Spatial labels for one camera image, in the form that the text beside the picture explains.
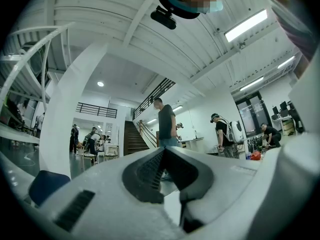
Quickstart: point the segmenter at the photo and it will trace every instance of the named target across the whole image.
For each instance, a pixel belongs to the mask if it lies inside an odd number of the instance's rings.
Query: black railing
[[[78,103],[76,106],[76,112],[85,113],[95,116],[107,117],[107,118],[117,118],[117,109],[108,108],[103,106],[95,106],[85,103]]]
[[[143,111],[146,110],[150,105],[153,104],[154,99],[160,97],[166,91],[168,91],[172,86],[176,83],[171,81],[170,79],[164,79],[149,95],[146,99],[136,108],[133,113],[133,119],[139,116]]]

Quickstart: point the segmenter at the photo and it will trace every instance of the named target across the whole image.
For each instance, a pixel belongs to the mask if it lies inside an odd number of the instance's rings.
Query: fluorescent light
[[[157,119],[153,119],[150,122],[147,122],[147,124],[151,124],[152,122],[157,121]]]
[[[284,66],[285,64],[289,63],[290,61],[292,61],[295,58],[295,56],[292,56],[290,59],[286,60],[284,63],[280,64],[278,66],[278,69],[280,69],[282,66]]]
[[[259,24],[260,22],[264,21],[268,18],[267,10],[260,11],[250,17],[249,19],[245,20],[244,22],[240,23],[233,29],[227,31],[224,35],[228,42],[231,42],[233,39],[237,38],[244,32],[248,31],[255,25]]]
[[[259,78],[258,80],[254,81],[254,82],[252,82],[252,83],[249,83],[249,84],[248,84],[248,85],[246,85],[245,87],[241,88],[241,89],[240,89],[240,92],[241,92],[241,91],[243,91],[244,89],[249,88],[250,86],[255,85],[256,83],[258,83],[258,82],[262,81],[263,79],[264,79],[264,77],[261,77],[261,78]]]
[[[173,110],[173,112],[176,112],[177,110],[182,109],[182,108],[183,108],[183,106],[178,106]]]

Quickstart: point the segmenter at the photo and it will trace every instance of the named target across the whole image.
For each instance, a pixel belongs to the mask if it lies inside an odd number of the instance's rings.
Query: staircase
[[[135,152],[148,150],[149,147],[141,137],[139,131],[131,121],[125,121],[124,124],[124,155],[130,155]]]

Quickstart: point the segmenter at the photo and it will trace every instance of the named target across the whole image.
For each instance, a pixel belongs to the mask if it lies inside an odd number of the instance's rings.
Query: door
[[[236,102],[247,137],[260,134],[263,123],[272,126],[260,93],[256,92]]]

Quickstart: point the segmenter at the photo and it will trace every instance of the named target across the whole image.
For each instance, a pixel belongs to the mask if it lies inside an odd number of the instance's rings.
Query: blue chair
[[[52,193],[69,181],[70,178],[66,175],[41,170],[29,187],[29,196],[37,206],[40,206]]]

